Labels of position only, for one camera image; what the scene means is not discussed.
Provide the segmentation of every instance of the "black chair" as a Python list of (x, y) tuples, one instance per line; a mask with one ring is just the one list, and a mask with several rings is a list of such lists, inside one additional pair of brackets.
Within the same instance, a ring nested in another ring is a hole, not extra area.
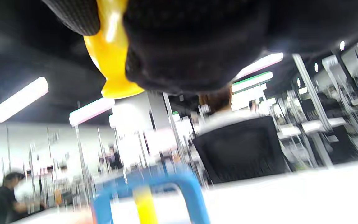
[(214, 184), (287, 171), (270, 116), (215, 129), (193, 139), (193, 144)]

